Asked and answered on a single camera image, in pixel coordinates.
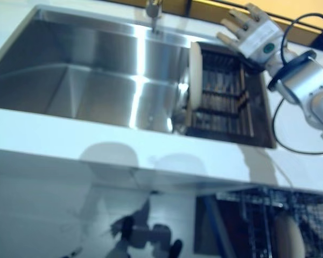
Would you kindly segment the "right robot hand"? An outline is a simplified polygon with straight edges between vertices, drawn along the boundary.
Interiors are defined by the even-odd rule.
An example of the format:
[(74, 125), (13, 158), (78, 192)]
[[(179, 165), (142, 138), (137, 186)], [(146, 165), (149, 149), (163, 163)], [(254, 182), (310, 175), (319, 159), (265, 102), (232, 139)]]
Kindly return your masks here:
[(252, 3), (245, 5), (250, 15), (236, 8), (229, 10), (234, 22), (223, 19), (222, 25), (228, 29), (235, 38), (231, 38), (222, 32), (216, 37), (225, 43), (232, 51), (241, 54), (247, 60), (263, 66), (280, 50), (283, 37), (282, 29)]

